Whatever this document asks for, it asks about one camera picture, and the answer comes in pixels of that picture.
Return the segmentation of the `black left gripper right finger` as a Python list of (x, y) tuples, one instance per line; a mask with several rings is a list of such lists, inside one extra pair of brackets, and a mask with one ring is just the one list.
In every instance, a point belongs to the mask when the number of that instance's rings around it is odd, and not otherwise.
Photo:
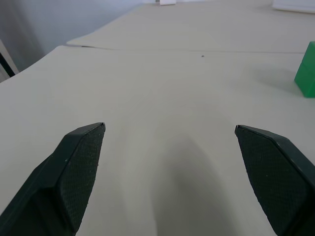
[(315, 167), (286, 137), (237, 125), (247, 175), (278, 236), (315, 234)]

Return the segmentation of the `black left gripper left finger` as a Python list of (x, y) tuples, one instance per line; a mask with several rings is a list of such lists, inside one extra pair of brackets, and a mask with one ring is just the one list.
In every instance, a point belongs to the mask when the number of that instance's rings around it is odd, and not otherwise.
[(95, 183), (103, 122), (66, 134), (0, 215), (2, 236), (74, 236)]

